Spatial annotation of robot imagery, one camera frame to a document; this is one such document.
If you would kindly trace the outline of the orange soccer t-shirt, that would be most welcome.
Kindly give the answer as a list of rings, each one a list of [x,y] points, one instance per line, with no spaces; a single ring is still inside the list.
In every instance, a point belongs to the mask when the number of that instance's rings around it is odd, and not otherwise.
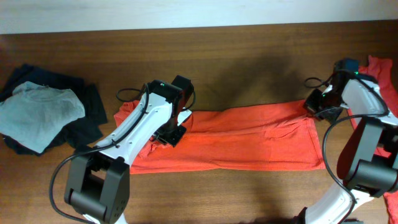
[[[182,124],[187,131],[175,147],[148,142],[130,173],[324,169],[315,123],[303,104],[194,111]]]

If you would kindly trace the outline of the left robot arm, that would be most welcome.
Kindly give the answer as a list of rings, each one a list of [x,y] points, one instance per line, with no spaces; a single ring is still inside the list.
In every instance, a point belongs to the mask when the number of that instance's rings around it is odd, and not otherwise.
[[[130,194],[130,168],[148,142],[176,146],[186,132],[194,94],[191,80],[176,76],[171,83],[144,85],[139,104],[95,147],[84,146],[70,158],[64,200],[82,215],[83,223],[125,223]]]

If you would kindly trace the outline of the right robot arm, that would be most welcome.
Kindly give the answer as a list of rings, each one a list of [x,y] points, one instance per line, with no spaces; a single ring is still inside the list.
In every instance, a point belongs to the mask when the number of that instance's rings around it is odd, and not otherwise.
[[[314,205],[305,207],[293,223],[350,223],[361,205],[397,191],[397,117],[382,96],[381,82],[360,73],[359,62],[337,61],[327,80],[312,87],[304,108],[318,120],[330,123],[322,141],[324,164],[331,130],[344,121],[356,127],[342,150],[336,171],[326,167],[334,183]]]

